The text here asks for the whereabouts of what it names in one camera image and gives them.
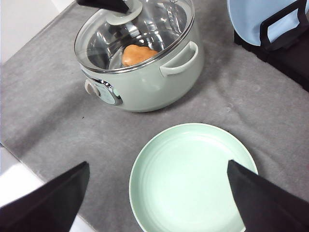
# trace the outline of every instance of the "lid handle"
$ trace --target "lid handle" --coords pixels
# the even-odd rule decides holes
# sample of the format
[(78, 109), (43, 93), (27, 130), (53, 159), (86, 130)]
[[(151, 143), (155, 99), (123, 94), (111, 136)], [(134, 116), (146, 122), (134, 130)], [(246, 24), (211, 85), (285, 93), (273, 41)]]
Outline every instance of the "lid handle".
[[(305, 13), (306, 3), (307, 0), (297, 0), (263, 21), (260, 26), (261, 46), (267, 51), (274, 51), (281, 47), (289, 48), (291, 45), (293, 45), (297, 41), (298, 37), (309, 28), (309, 22)], [(271, 43), (268, 38), (268, 27), (296, 9), (298, 9), (298, 26), (282, 34)]]
[(120, 13), (127, 13), (129, 7), (122, 0), (76, 0), (81, 6), (102, 8)]

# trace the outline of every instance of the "plate holder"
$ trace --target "plate holder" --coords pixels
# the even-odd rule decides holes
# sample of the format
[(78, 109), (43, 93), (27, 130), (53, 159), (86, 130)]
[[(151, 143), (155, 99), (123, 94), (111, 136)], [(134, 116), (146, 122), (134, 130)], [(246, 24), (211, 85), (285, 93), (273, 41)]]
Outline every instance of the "plate holder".
[[(261, 46), (245, 42), (234, 31), (234, 42), (249, 52), (253, 52), (264, 62), (269, 63), (309, 92), (309, 22), (305, 14), (306, 0), (297, 0), (260, 25)], [(297, 11), (299, 24), (272, 43), (268, 38), (268, 27), (289, 13)]]

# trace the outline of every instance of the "light blue plate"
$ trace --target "light blue plate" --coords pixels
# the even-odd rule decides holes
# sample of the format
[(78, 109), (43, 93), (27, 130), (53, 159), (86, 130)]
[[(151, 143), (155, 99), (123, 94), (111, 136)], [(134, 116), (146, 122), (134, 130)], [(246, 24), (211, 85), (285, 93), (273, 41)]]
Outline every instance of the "light blue plate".
[(207, 124), (169, 128), (150, 140), (130, 176), (134, 216), (145, 232), (243, 232), (227, 163), (257, 173), (242, 143)]
[[(227, 0), (227, 9), (237, 34), (246, 42), (260, 46), (261, 23), (295, 0)], [(268, 37), (273, 42), (299, 24), (297, 10), (288, 14), (268, 28)]]

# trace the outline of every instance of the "gray tablecloth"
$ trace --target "gray tablecloth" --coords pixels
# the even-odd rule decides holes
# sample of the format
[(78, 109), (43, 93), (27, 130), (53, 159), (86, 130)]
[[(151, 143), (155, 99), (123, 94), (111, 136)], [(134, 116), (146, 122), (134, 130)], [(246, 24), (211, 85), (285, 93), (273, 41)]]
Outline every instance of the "gray tablecloth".
[(44, 180), (87, 160), (80, 214), (98, 231), (141, 231), (128, 199), (133, 162), (157, 133), (187, 122), (230, 131), (261, 176), (309, 201), (309, 93), (233, 43), (225, 1), (194, 4), (205, 68), (162, 110), (125, 112), (86, 94), (73, 42), (93, 8), (70, 6), (1, 70), (1, 142)]

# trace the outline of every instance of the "mint green plate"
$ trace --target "mint green plate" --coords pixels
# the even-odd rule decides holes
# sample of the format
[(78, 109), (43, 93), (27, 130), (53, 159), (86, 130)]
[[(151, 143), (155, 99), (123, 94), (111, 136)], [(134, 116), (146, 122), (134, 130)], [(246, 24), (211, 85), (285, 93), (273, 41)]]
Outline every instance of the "mint green plate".
[(145, 232), (243, 232), (227, 178), (237, 161), (257, 173), (244, 145), (215, 126), (189, 123), (150, 140), (130, 176), (134, 216)]

